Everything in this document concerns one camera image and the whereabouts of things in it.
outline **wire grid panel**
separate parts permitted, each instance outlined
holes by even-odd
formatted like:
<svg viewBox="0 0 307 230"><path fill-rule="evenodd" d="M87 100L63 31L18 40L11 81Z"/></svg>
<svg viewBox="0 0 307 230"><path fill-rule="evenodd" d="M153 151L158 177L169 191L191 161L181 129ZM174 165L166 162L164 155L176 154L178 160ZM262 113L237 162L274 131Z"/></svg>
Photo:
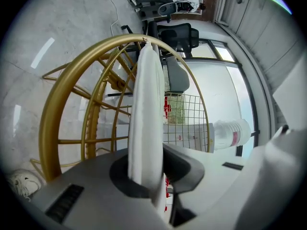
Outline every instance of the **wire grid panel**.
<svg viewBox="0 0 307 230"><path fill-rule="evenodd" d="M207 151L206 116L199 96L165 94L163 141Z"/></svg>

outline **gold wire rack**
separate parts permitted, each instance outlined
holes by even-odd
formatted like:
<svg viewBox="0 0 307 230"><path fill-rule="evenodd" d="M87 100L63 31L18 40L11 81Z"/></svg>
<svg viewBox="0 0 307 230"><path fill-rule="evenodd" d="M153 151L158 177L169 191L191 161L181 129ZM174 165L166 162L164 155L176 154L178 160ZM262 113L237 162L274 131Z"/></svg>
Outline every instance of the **gold wire rack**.
<svg viewBox="0 0 307 230"><path fill-rule="evenodd" d="M200 96L166 92L163 141L208 152L207 117Z"/></svg>
<svg viewBox="0 0 307 230"><path fill-rule="evenodd" d="M166 103L169 103L171 109L175 110L175 115L174 111L170 110L169 117L167 117L169 119L169 123L167 122L168 131L169 128L172 129L172 125L175 125L174 133L176 136L176 134L180 130L179 127L184 127L185 125L189 127L189 123L192 122L190 118L193 116L192 123L194 124L195 130L194 132L192 132L192 130L190 131L188 129L188 136L194 135L194 137L196 137L199 133L199 137L205 137L206 135L209 137L209 124L208 119L206 118L207 113L204 99L195 80L195 77L193 76L185 61L180 57L180 55L164 42L150 36L141 34L126 34L114 36L101 42L98 42L97 44L91 46L90 48L82 52L72 62L60 66L42 76L43 79L55 81L55 84L46 100L41 117L39 129L40 160L31 159L30 162L33 164L34 168L41 174L41 176L44 177L46 182L52 181L53 179L61 175L61 167L73 166L79 162L84 161L85 159L94 158L98 150L114 152L116 150L116 141L128 138L128 136L116 137L116 127L118 123L119 113L127 115L128 117L130 117L131 115L128 111L129 107L131 106L122 106L121 104L126 92L133 93L133 89L130 88L128 84L130 81L135 81L135 76L137 72L137 62L134 62L131 59L131 57L126 51L126 48L133 43L137 45L139 50L141 50L140 43L145 43L147 41L150 41L153 46L157 45L173 54L184 66L188 74L190 74L199 92L199 96L195 96L195 98L192 98L193 96L188 95L177 96L175 97L176 101L171 93L167 93L170 98L166 100ZM127 65L127 61L125 61L123 57L126 57L128 59L128 62L130 62L132 69L129 68L129 66ZM126 71L128 76L126 80L120 78L113 71L113 65L116 61L118 61L123 67L123 69ZM95 84L94 90L92 91L92 93L89 93L83 87L76 85L76 83L84 74L84 72L94 62L99 62L101 64L103 72L99 77L99 80ZM58 78L50 77L50 74L60 70L63 71ZM104 94L106 91L107 83L110 84L113 90L117 90L120 93L118 104L116 106L112 106L104 101ZM88 100L88 105L84 114L81 138L59 139L59 126L61 122L62 113L71 93L77 94ZM192 105L194 105L193 115L192 109L189 110L189 107L191 107ZM112 124L112 132L110 137L107 138L97 138L97 124L101 108L106 110L112 109L115 111L115 116ZM179 108L181 108L181 115L184 114L184 118L179 118ZM186 132L184 131L185 129L182 128L182 136L186 135ZM97 148L97 144L101 142L111 142L110 149L105 149L102 147ZM197 142L194 141L194 143L194 147L197 149ZM65 144L80 144L81 161L77 161L71 164L60 165L58 146ZM207 142L202 143L200 141L200 146L202 145L205 147L205 150L207 152L210 151L210 144L208 144ZM38 169L37 164L41 165L42 172Z"/></svg>

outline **shoe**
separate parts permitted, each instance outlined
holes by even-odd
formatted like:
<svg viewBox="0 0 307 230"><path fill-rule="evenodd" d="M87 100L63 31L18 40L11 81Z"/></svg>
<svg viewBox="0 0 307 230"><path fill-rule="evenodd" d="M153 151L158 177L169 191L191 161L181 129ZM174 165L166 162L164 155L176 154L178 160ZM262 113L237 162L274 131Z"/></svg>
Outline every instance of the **shoe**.
<svg viewBox="0 0 307 230"><path fill-rule="evenodd" d="M8 183L16 194L31 201L30 196L38 191L42 184L30 171L16 170L7 178Z"/></svg>
<svg viewBox="0 0 307 230"><path fill-rule="evenodd" d="M133 4L134 6L137 6L137 3L135 0L129 0L131 4Z"/></svg>

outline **white floor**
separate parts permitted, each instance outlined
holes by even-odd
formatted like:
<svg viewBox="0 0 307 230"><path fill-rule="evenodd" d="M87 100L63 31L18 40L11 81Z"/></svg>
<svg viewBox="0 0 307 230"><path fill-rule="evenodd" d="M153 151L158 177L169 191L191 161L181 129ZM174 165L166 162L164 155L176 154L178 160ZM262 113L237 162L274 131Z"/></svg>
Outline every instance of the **white floor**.
<svg viewBox="0 0 307 230"><path fill-rule="evenodd" d="M113 0L119 22L114 35L128 24L142 33L142 23L127 0ZM0 52L0 162L9 173L16 169L34 171L31 158L39 159L38 131L41 113L52 81L42 74L70 62L94 43L111 36L117 19L110 0L30 0L15 19ZM93 90L102 67L93 64L79 84ZM59 138L80 139L86 101L71 94L65 106ZM106 136L108 116L100 116L99 138ZM59 146L60 162L80 159L79 145Z"/></svg>

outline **red label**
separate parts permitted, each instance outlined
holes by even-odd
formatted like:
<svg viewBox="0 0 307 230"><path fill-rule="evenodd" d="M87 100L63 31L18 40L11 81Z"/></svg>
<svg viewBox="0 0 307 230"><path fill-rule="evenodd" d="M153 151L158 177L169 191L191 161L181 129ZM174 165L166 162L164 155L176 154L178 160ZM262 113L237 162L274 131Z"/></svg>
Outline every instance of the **red label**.
<svg viewBox="0 0 307 230"><path fill-rule="evenodd" d="M238 143L238 132L234 132L234 138L232 140L231 146L234 146Z"/></svg>

